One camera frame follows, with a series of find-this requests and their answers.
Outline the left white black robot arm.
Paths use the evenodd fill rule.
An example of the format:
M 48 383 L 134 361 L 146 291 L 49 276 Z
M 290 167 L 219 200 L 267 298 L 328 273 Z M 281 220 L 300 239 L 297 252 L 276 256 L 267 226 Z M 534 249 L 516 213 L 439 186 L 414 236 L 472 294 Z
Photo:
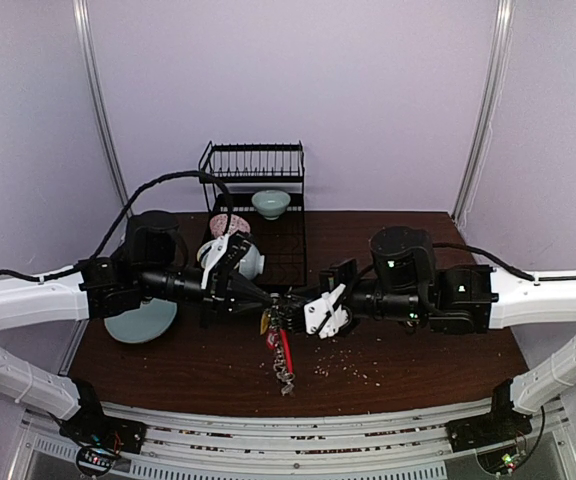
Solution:
M 212 312 L 268 306 L 270 294 L 236 269 L 251 246 L 245 232 L 223 235 L 204 268 L 177 266 L 176 256 L 187 252 L 177 219 L 168 212 L 147 211 L 128 220 L 123 243 L 109 257 L 26 279 L 5 274 L 0 280 L 0 331 L 116 317 L 151 299 L 197 302 Z M 111 421 L 89 383 L 51 374 L 1 347 L 0 394 L 73 425 L 91 444 L 111 436 Z

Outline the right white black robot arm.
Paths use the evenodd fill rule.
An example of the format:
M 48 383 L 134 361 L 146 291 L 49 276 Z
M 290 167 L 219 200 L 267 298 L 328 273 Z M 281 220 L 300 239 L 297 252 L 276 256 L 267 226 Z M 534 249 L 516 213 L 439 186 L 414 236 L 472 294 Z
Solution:
M 440 270 L 435 252 L 448 248 L 425 230 L 387 227 L 370 239 L 371 265 L 349 260 L 324 273 L 318 294 L 277 296 L 261 320 L 261 332 L 278 355 L 282 392 L 292 390 L 293 367 L 286 335 L 303 330 L 333 337 L 361 317 L 428 326 L 443 334 L 486 333 L 512 326 L 576 322 L 576 270 L 524 272 L 492 254 L 488 264 Z M 503 440 L 519 418 L 576 385 L 576 334 L 528 372 L 497 386 L 491 411 L 481 419 L 487 440 Z

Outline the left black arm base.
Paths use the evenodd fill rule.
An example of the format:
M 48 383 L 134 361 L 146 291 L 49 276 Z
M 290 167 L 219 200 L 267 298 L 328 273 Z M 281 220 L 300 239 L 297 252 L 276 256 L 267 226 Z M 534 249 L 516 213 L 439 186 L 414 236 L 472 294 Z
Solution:
M 87 381 L 74 380 L 79 395 L 79 409 L 68 420 L 60 420 L 60 434 L 75 443 L 97 446 L 119 454 L 139 454 L 145 440 L 144 423 L 107 415 L 94 387 Z

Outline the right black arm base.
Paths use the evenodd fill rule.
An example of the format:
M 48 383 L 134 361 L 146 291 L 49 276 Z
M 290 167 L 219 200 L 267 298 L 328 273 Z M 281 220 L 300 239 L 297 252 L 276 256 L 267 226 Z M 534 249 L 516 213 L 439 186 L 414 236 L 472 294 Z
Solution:
M 492 394 L 490 410 L 481 415 L 449 421 L 448 440 L 453 453 L 514 440 L 518 433 L 532 432 L 531 414 L 514 410 L 512 380 L 498 385 Z

